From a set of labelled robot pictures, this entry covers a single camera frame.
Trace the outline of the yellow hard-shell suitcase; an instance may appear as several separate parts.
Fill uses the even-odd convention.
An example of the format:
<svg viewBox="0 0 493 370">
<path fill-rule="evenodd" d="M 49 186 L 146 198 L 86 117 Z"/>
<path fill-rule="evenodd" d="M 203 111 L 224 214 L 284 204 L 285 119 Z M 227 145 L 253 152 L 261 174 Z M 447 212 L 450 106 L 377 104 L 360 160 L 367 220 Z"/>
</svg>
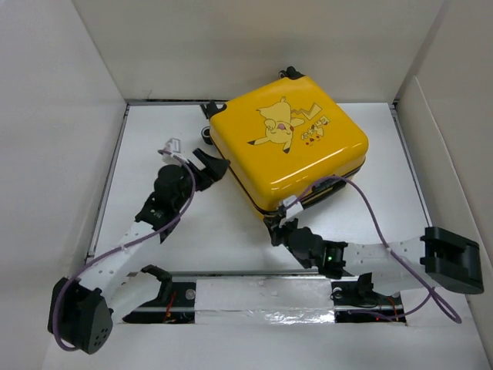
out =
<svg viewBox="0 0 493 370">
<path fill-rule="evenodd" d="M 310 207 L 351 178 L 369 147 L 364 131 L 309 77 L 293 66 L 278 80 L 219 106 L 203 105 L 206 143 L 230 161 L 230 171 L 261 217 L 286 199 Z"/>
</svg>

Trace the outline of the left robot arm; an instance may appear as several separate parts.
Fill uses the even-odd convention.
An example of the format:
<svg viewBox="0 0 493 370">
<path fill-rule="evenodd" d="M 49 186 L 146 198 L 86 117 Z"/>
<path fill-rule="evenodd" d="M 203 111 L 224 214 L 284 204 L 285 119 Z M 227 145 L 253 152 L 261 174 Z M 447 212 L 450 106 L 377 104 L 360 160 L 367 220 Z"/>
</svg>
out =
<svg viewBox="0 0 493 370">
<path fill-rule="evenodd" d="M 123 314 L 109 302 L 137 274 L 155 278 L 145 288 L 151 303 L 160 306 L 171 298 L 172 288 L 166 282 L 171 279 L 169 273 L 151 260 L 162 250 L 163 241 L 176 228 L 195 194 L 220 181 L 230 162 L 195 149 L 194 156 L 204 165 L 199 169 L 179 153 L 160 150 L 159 154 L 175 162 L 158 170 L 153 191 L 127 234 L 111 250 L 58 280 L 52 290 L 48 330 L 65 352 L 92 355 L 105 344 L 113 324 Z"/>
</svg>

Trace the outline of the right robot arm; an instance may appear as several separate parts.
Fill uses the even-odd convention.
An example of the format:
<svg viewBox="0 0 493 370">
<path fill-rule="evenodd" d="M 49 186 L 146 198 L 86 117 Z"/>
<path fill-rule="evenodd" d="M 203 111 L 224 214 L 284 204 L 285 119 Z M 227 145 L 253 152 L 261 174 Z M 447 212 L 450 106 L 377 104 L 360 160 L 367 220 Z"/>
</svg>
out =
<svg viewBox="0 0 493 370">
<path fill-rule="evenodd" d="M 422 283 L 457 294 L 484 291 L 478 243 L 440 227 L 427 227 L 420 237 L 384 245 L 325 240 L 310 228 L 299 227 L 296 218 L 265 217 L 263 222 L 272 245 L 283 245 L 302 267 L 315 267 L 334 280 L 362 277 L 355 287 L 365 303 Z"/>
</svg>

